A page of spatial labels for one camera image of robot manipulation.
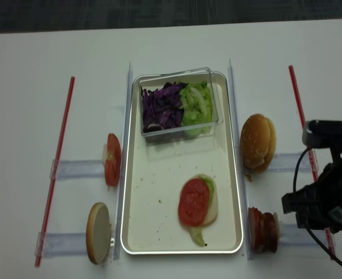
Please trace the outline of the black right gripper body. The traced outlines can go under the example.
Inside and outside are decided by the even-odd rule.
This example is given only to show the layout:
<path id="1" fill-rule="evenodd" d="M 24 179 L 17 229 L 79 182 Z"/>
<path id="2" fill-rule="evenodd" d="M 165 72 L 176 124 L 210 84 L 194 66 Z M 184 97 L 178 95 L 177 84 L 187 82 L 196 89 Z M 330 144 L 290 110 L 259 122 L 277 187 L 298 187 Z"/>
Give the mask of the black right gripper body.
<path id="1" fill-rule="evenodd" d="M 329 163 L 317 181 L 282 197 L 283 213 L 295 213 L 299 228 L 342 231 L 342 158 Z"/>

